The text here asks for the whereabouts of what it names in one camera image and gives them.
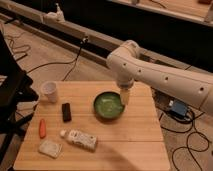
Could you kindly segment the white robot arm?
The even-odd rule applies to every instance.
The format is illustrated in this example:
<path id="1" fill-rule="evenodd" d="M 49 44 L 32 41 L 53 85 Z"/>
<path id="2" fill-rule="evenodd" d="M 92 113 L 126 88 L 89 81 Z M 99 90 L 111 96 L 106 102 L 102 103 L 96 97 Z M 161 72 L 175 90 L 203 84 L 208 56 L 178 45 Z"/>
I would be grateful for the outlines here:
<path id="1" fill-rule="evenodd" d="M 181 70 L 139 60 L 140 47 L 132 40 L 123 42 L 106 59 L 107 66 L 116 74 L 121 102 L 129 102 L 134 81 L 150 87 L 202 111 L 213 115 L 213 76 Z"/>

